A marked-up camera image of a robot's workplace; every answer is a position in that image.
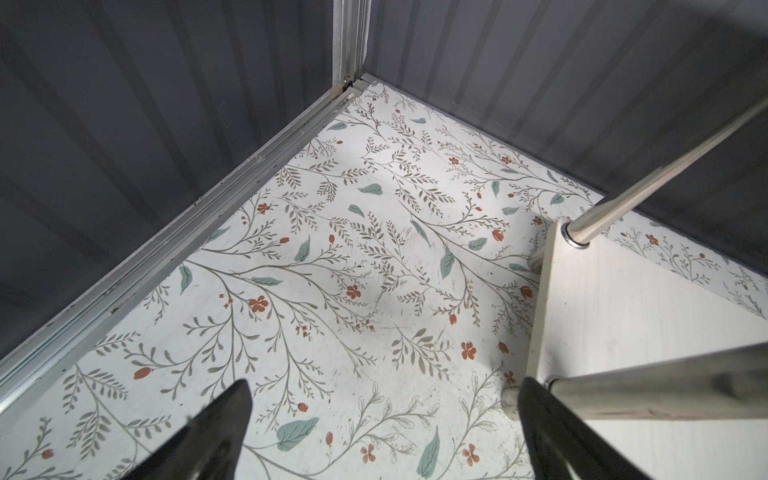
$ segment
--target metal rod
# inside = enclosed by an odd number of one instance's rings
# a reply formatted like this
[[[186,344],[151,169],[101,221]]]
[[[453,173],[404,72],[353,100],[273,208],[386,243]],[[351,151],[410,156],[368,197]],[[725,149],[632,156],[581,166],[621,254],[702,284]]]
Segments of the metal rod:
[[[768,343],[555,379],[550,391],[583,419],[766,419]]]
[[[629,213],[643,200],[648,198],[653,192],[664,186],[666,182],[675,178],[680,172],[706,155],[746,122],[756,117],[760,112],[765,110],[766,107],[768,107],[768,96],[755,103],[747,111],[721,128],[717,133],[698,144],[693,150],[688,151],[671,164],[654,170],[643,180],[640,180],[613,200],[590,208],[579,218],[568,224],[566,229],[568,231],[568,236],[575,243],[586,245],[597,235],[600,235],[603,230],[609,228],[616,220]]]

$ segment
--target metal rail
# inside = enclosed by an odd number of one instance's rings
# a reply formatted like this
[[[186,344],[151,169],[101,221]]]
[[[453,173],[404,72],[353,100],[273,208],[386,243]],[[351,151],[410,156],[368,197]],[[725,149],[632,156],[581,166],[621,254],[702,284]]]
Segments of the metal rail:
[[[768,343],[548,382],[583,419],[768,419]],[[514,418],[517,391],[502,393]]]
[[[354,86],[344,92],[340,87],[328,90],[163,230],[0,360],[0,431],[360,93]]]
[[[590,241],[607,230],[616,220],[629,213],[656,190],[662,188],[668,181],[709,153],[766,108],[768,108],[768,96],[753,104],[711,137],[677,158],[671,164],[654,170],[613,200],[593,206],[565,227],[564,232],[567,234],[567,238],[578,245],[589,244]],[[541,273],[543,261],[544,251],[542,249],[531,255],[528,259],[528,266],[533,272]]]

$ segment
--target metal wall panel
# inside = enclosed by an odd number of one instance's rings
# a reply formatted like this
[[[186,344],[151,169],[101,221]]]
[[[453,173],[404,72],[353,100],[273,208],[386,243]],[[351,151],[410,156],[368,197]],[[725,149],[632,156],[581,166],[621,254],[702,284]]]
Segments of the metal wall panel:
[[[331,0],[0,5],[0,357],[330,88]]]
[[[761,0],[373,0],[366,71],[607,194],[768,93]],[[768,114],[638,210],[768,273]]]

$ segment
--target chrome pipe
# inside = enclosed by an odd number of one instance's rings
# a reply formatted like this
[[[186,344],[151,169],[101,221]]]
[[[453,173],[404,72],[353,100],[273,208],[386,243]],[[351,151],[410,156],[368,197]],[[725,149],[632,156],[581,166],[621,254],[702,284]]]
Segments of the chrome pipe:
[[[583,419],[768,419],[768,343],[548,383]]]
[[[604,230],[607,230],[616,220],[629,213],[633,208],[648,198],[653,192],[675,178],[693,162],[702,158],[709,151],[722,143],[735,131],[755,118],[768,107],[768,96],[755,103],[744,113],[719,129],[717,133],[698,144],[693,150],[677,158],[671,164],[660,167],[643,180],[630,187],[618,197],[604,204],[595,205],[579,218],[568,224],[568,236],[580,245],[586,245]]]

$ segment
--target orange flower print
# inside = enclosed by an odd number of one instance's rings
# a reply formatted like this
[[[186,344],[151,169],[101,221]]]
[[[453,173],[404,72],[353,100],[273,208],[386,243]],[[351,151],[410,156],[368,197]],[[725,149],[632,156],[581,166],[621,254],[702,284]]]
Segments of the orange flower print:
[[[270,303],[264,299],[264,295],[259,295],[258,299],[248,302],[248,306],[254,313],[263,312],[269,305]]]
[[[134,373],[134,380],[141,380],[150,373],[152,373],[152,369],[145,366],[144,368],[136,370],[136,373]]]
[[[360,293],[357,290],[357,285],[348,286],[346,288],[346,294],[349,295],[349,298],[354,300],[355,298],[359,298],[362,296],[362,293]]]
[[[368,448],[362,447],[360,449],[360,453],[362,453],[362,463],[368,463],[369,460],[371,462],[375,462],[376,461],[376,457],[373,456],[372,452],[373,452],[373,444],[372,443],[368,444]]]
[[[475,446],[473,444],[469,444],[469,450],[464,449],[464,456],[467,458],[467,465],[470,467],[473,463],[480,462],[480,457],[475,455]]]
[[[467,360],[467,358],[474,360],[477,352],[478,350],[472,346],[472,342],[462,342],[462,358],[464,360]]]

